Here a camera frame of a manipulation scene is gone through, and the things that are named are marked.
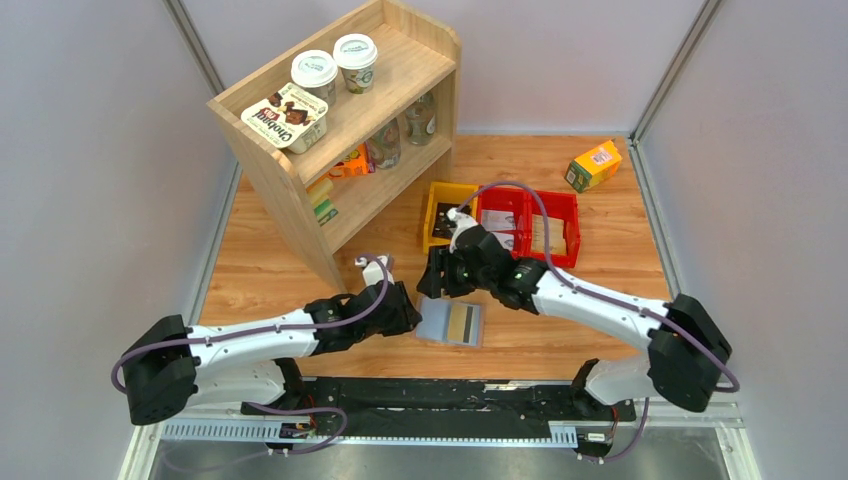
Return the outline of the pink leather card holder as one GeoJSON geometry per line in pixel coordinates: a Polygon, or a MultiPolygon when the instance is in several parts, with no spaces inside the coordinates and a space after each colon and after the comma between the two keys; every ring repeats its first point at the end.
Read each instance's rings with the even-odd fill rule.
{"type": "MultiPolygon", "coordinates": [[[[453,302],[460,302],[447,299],[430,299],[421,297],[418,305],[418,311],[422,316],[421,323],[415,329],[415,336],[421,340],[437,342],[440,344],[464,346],[447,343],[445,341],[445,331],[447,317],[450,305],[453,302]]],[[[483,337],[483,315],[482,315],[482,335],[480,347],[483,337]]]]}

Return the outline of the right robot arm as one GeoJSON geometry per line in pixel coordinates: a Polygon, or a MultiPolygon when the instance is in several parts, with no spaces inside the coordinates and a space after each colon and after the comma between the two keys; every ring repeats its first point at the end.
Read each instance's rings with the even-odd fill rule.
{"type": "Polygon", "coordinates": [[[514,257],[479,225],[430,248],[417,290],[433,299],[485,290],[507,308],[572,320],[640,349],[581,366],[572,387],[592,404],[660,396],[700,413],[730,375],[732,348],[697,299],[679,294],[664,302],[592,284],[543,260],[514,257]]]}

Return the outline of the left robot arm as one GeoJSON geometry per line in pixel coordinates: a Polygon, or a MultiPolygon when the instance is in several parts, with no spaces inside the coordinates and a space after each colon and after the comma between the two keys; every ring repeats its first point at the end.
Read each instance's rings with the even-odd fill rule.
{"type": "Polygon", "coordinates": [[[291,409],[298,396],[295,359],[346,351],[375,334],[403,335],[421,320],[404,284],[384,281],[357,295],[225,327],[189,327],[181,315],[169,315],[125,351],[119,382],[134,425],[204,404],[291,409]]]}

